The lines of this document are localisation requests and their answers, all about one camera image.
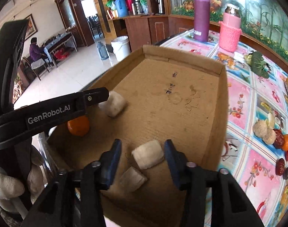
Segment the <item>pink thermos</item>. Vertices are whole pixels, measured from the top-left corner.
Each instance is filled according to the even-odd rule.
[[[219,23],[221,25],[219,46],[229,52],[236,51],[240,35],[242,34],[239,7],[227,4],[223,14],[223,21]]]
[[[194,39],[207,42],[209,34],[210,0],[194,0]]]

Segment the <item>pink knitted cover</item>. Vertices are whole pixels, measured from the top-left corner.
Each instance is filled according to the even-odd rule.
[[[237,44],[242,34],[242,29],[237,29],[219,22],[221,25],[219,46],[229,52],[234,52],[237,49]]]

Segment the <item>red bag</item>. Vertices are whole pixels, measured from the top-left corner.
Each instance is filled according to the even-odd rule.
[[[55,53],[54,53],[54,56],[58,59],[58,60],[63,60],[65,58],[67,58],[69,56],[69,53],[68,52],[65,52],[64,49],[60,49],[60,50],[57,50]]]

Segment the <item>white bucket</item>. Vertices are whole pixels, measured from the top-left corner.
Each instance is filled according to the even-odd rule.
[[[130,54],[128,36],[117,37],[111,41],[111,46],[118,61],[123,60]]]

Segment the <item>table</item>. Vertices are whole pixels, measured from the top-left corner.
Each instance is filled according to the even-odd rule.
[[[254,49],[239,42],[236,52],[229,53],[219,47],[219,33],[210,31],[206,43],[194,40],[192,35],[193,30],[186,31],[164,42],[161,47],[189,51],[226,65],[228,123],[218,168],[225,167],[231,172],[264,225],[275,227],[288,209],[288,180],[275,175],[277,159],[285,156],[281,149],[266,145],[256,137],[252,126],[274,111],[275,128],[288,134],[288,95],[284,86],[288,74],[264,56],[272,71],[269,79],[258,77],[243,60],[243,56]],[[205,226],[210,226],[211,191],[206,202]]]
[[[53,57],[51,57],[50,53],[58,49],[63,44],[69,44],[75,48],[75,51],[78,52],[77,44],[75,41],[74,36],[71,33],[63,33],[60,37],[56,38],[55,40],[51,41],[48,45],[44,47],[44,53],[46,53],[50,62],[53,62],[55,67],[58,67],[56,61]]]

